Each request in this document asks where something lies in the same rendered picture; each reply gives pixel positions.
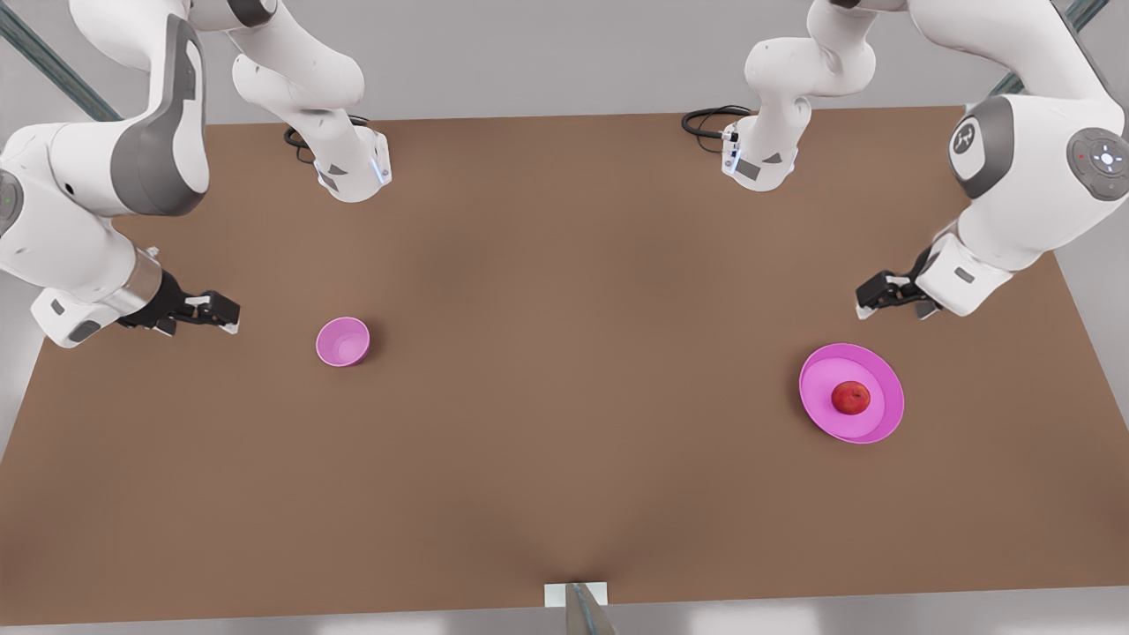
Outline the pink plate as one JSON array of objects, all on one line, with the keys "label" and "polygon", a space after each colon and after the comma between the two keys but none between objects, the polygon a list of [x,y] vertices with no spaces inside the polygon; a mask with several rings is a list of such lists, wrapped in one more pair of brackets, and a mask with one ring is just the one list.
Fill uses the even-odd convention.
[{"label": "pink plate", "polygon": [[[831,393],[844,381],[870,389],[870,407],[864,414],[835,414]],[[890,437],[904,414],[904,392],[895,371],[878,354],[852,343],[831,343],[811,354],[800,369],[798,389],[811,421],[830,437],[852,444]]]}]

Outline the silver frame post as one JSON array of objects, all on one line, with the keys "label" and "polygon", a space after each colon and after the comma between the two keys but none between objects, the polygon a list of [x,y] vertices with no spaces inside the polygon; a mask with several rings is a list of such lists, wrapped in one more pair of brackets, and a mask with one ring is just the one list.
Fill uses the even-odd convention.
[{"label": "silver frame post", "polygon": [[[1060,9],[1056,7],[1057,12],[1062,18],[1065,27],[1070,32],[1073,40],[1075,41],[1076,47],[1080,49],[1080,54],[1083,54],[1088,61],[1089,70],[1097,77],[1103,87],[1108,87],[1105,77],[1099,67],[1094,56],[1089,54],[1089,47],[1080,40],[1080,31],[1083,31],[1089,23],[1096,20],[1096,18],[1105,11],[1108,5],[1112,5],[1114,0],[1070,0],[1067,8]],[[1003,79],[995,85],[995,88],[988,93],[988,97],[999,96],[999,95],[1029,95],[1029,86],[1021,79],[1019,75],[1013,71],[1006,73]]]},{"label": "silver frame post", "polygon": [[564,584],[564,629],[567,635],[618,635],[585,583]]},{"label": "silver frame post", "polygon": [[56,89],[97,122],[122,121],[123,118],[100,97],[84,78],[30,28],[10,5],[0,0],[0,37],[9,44]]}]

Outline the pale frame post foot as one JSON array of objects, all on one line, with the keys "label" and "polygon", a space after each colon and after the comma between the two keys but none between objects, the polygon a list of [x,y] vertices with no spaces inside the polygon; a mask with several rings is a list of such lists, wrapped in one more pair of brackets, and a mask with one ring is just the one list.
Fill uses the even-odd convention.
[{"label": "pale frame post foot", "polygon": [[546,608],[564,607],[567,604],[567,592],[570,588],[587,588],[595,602],[601,606],[609,606],[609,583],[606,582],[568,582],[546,584],[544,590],[544,606]]}]

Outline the pink bowl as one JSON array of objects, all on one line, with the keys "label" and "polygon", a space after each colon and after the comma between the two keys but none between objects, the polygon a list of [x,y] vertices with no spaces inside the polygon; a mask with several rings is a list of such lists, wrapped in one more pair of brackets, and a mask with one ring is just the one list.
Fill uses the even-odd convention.
[{"label": "pink bowl", "polygon": [[335,318],[324,325],[315,339],[318,358],[332,367],[359,364],[370,353],[370,328],[359,318]]}]

